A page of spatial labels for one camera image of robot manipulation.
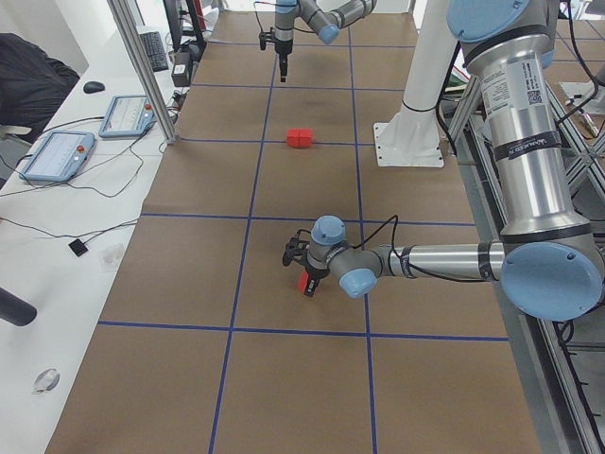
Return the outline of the small black square pad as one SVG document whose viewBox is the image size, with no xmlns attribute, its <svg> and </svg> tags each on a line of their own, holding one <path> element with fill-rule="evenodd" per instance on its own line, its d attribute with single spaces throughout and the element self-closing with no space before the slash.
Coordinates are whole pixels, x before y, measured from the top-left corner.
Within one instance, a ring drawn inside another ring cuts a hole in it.
<svg viewBox="0 0 605 454">
<path fill-rule="evenodd" d="M 70 250 L 72 251 L 72 253 L 76 257 L 81 257 L 81 256 L 83 256 L 85 253 L 87 253 L 89 251 L 89 249 L 86 246 L 86 244 L 82 240 L 80 240 L 79 238 L 76 238 L 76 239 L 72 240 L 68 244 L 68 247 L 70 248 Z"/>
</svg>

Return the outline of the aluminium frame post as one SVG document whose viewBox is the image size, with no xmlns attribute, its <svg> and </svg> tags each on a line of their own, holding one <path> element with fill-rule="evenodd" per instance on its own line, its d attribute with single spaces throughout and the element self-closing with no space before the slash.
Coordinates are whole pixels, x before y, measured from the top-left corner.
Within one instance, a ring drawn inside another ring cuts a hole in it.
<svg viewBox="0 0 605 454">
<path fill-rule="evenodd" d="M 164 104 L 164 97 L 148 61 L 147 53 L 137 31 L 128 2 L 125 0 L 108 0 L 107 3 L 134 71 L 151 104 L 164 140 L 168 145 L 171 145 L 176 141 L 178 136 L 168 109 Z"/>
</svg>

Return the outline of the red block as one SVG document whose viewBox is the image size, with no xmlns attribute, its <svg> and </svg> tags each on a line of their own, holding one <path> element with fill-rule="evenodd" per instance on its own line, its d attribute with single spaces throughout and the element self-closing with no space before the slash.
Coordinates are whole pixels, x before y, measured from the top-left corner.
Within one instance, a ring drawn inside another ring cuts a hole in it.
<svg viewBox="0 0 605 454">
<path fill-rule="evenodd" d="M 286 144 L 292 148 L 298 148 L 300 146 L 300 130 L 299 129 L 288 129 L 286 132 Z"/>
<path fill-rule="evenodd" d="M 300 293 L 305 294 L 308 283 L 308 274 L 306 271 L 303 271 L 298 279 L 297 289 Z"/>
<path fill-rule="evenodd" d="M 299 129 L 299 147 L 310 148 L 313 145 L 314 132 L 312 129 Z"/>
</svg>

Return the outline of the teach pendant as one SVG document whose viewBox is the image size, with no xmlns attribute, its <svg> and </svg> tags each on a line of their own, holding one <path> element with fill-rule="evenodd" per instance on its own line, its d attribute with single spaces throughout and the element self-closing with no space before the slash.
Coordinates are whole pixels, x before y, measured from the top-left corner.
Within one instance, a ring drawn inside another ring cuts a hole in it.
<svg viewBox="0 0 605 454">
<path fill-rule="evenodd" d="M 155 114 L 145 95 L 114 96 L 98 135 L 104 139 L 138 137 L 154 121 Z"/>
<path fill-rule="evenodd" d="M 67 182 L 84 165 L 95 142 L 91 132 L 53 131 L 20 171 L 20 178 L 26 182 Z"/>
</svg>

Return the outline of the teach pendant far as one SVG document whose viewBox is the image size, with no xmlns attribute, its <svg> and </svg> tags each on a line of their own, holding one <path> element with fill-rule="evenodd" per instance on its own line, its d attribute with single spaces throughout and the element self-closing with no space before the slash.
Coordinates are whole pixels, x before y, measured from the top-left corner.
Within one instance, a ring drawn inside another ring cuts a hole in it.
<svg viewBox="0 0 605 454">
<path fill-rule="evenodd" d="M 104 139 L 138 137 L 154 121 L 155 114 L 145 95 L 114 96 L 98 135 Z"/>
</svg>

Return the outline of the black computer mouse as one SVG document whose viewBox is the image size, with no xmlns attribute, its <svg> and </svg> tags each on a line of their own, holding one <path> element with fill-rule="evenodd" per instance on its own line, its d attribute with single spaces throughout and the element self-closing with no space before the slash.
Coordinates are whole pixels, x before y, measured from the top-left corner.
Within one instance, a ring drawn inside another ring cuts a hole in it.
<svg viewBox="0 0 605 454">
<path fill-rule="evenodd" d="M 82 87 L 82 90 L 85 94 L 95 94 L 102 92 L 105 89 L 106 87 L 104 83 L 95 80 L 87 81 Z"/>
</svg>

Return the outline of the white pedestal column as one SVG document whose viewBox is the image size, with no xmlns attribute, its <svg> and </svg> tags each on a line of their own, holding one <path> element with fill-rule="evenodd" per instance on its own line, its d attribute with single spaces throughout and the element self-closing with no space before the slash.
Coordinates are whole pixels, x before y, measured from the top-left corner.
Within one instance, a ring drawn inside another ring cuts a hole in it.
<svg viewBox="0 0 605 454">
<path fill-rule="evenodd" d="M 379 166 L 444 165 L 437 105 L 456 59 L 458 44 L 446 23 L 448 9 L 447 0 L 426 4 L 401 109 L 390 122 L 373 125 Z"/>
</svg>

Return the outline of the black keyboard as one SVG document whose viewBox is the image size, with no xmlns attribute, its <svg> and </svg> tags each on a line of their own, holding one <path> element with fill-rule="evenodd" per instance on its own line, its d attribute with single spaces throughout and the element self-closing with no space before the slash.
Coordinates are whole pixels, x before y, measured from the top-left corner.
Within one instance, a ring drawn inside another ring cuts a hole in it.
<svg viewBox="0 0 605 454">
<path fill-rule="evenodd" d="M 154 72 L 168 69 L 168 62 L 164 52 L 162 36 L 158 31 L 149 31 L 139 34 L 147 59 Z"/>
</svg>

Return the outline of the teach pendant near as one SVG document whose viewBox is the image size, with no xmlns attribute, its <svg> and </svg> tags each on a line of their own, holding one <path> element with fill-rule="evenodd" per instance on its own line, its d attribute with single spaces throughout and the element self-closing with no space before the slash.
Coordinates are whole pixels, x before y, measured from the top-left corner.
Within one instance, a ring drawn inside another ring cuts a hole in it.
<svg viewBox="0 0 605 454">
<path fill-rule="evenodd" d="M 67 182 L 84 165 L 95 142 L 91 132 L 53 131 L 20 171 L 20 178 L 26 182 Z"/>
</svg>

